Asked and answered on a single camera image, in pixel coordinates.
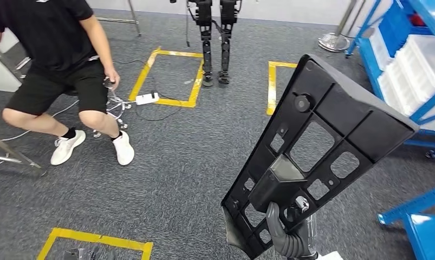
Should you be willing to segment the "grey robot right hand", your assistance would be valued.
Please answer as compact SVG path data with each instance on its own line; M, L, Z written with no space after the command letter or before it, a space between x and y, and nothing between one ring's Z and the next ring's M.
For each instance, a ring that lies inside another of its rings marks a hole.
M318 259L316 215L301 221L293 233L286 233L279 214L280 207L271 202L265 220L275 250L287 259Z

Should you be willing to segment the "person's left hand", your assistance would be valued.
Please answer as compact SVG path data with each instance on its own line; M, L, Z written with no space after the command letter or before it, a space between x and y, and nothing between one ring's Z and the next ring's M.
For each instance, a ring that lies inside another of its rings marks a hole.
M120 75L115 68L105 68L105 79L103 81L103 85L110 90L116 90L119 83Z

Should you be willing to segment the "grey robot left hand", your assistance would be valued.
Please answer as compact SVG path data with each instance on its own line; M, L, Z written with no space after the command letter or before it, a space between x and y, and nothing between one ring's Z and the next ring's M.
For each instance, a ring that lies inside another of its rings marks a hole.
M95 260L95 253L85 249L70 249L63 253L63 260Z

